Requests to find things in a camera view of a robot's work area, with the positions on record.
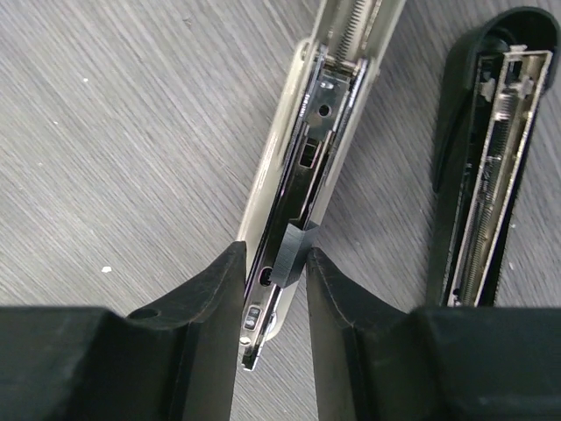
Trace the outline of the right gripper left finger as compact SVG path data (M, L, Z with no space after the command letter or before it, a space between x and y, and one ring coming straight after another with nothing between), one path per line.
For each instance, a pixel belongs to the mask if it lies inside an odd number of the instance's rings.
M226 420L246 247L126 317L103 307L1 310L4 420Z

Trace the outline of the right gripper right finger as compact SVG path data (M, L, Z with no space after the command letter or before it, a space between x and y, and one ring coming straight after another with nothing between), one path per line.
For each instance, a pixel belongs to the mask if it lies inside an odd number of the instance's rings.
M307 261L322 420L557 420L557 308L397 310L320 249Z

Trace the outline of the grey staple strip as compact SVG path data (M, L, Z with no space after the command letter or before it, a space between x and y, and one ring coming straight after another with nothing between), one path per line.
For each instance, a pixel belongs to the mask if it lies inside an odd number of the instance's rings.
M300 279L318 229L314 222L305 229L287 226L270 276L273 284L285 289Z

